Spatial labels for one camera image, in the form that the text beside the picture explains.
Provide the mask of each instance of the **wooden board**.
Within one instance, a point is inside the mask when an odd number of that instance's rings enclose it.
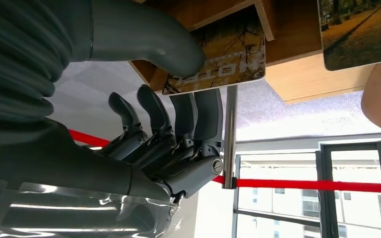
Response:
[[[297,60],[321,53],[320,27],[318,21],[318,6],[316,0],[288,1],[288,0],[147,0],[145,4],[168,12],[184,24],[188,29],[196,29],[225,15],[231,14],[249,4],[255,4],[261,19],[264,31],[269,31],[266,42],[267,75],[268,66]],[[167,72],[148,62],[135,64],[140,76],[148,82],[154,91],[160,91],[167,79]],[[289,70],[281,67],[282,72]],[[284,77],[290,84],[297,84],[297,80],[289,76]],[[304,96],[285,96],[285,101],[329,93],[307,92]]]
[[[266,81],[286,103],[362,90],[374,65],[328,71],[323,55],[269,66]]]
[[[189,31],[228,16],[259,0],[147,0],[145,5],[176,18]]]
[[[145,84],[149,85],[150,82],[148,79],[152,78],[157,66],[145,60],[130,60],[129,64],[133,69],[135,69],[136,73],[138,73],[142,81],[144,81]]]
[[[255,3],[256,11],[267,41],[275,40],[277,31],[275,1],[261,0]]]
[[[275,40],[266,42],[266,62],[283,63],[322,50],[316,0],[277,0]]]

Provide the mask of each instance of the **red rope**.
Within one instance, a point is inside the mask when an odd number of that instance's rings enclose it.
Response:
[[[79,131],[69,130],[72,138],[76,141],[93,146],[106,146],[109,141]],[[223,176],[213,179],[215,182],[224,183]],[[271,187],[271,188],[298,188],[315,190],[342,190],[359,192],[381,192],[381,183],[363,182],[334,182],[334,181],[295,181],[295,180],[271,180],[271,179],[238,179],[237,187]]]
[[[71,134],[72,138],[76,141],[83,142],[92,146],[101,146],[104,147],[107,144],[109,144],[110,141],[101,139],[92,135],[87,135],[82,132],[68,129],[69,133]]]

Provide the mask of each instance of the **metal pole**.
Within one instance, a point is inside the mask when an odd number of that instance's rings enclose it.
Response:
[[[226,127],[224,135],[223,188],[234,189],[234,160],[236,152],[237,85],[227,88]]]

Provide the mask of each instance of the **ceiling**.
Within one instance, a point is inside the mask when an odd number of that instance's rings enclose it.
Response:
[[[122,133],[122,120],[107,103],[114,91],[135,107],[144,130],[150,133],[149,116],[136,98],[142,83],[127,62],[71,63],[55,83],[56,92],[49,99],[55,112],[50,118],[70,129],[114,139]],[[221,94],[225,111],[226,88],[221,89]],[[363,116],[361,95],[355,92],[286,105],[265,80],[242,84],[237,140],[380,133],[381,129]],[[172,103],[167,96],[160,98],[174,124]]]

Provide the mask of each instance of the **plastic wrap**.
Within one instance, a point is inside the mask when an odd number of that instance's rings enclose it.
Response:
[[[0,238],[158,238],[180,228],[171,224],[178,209],[144,197],[0,180]]]

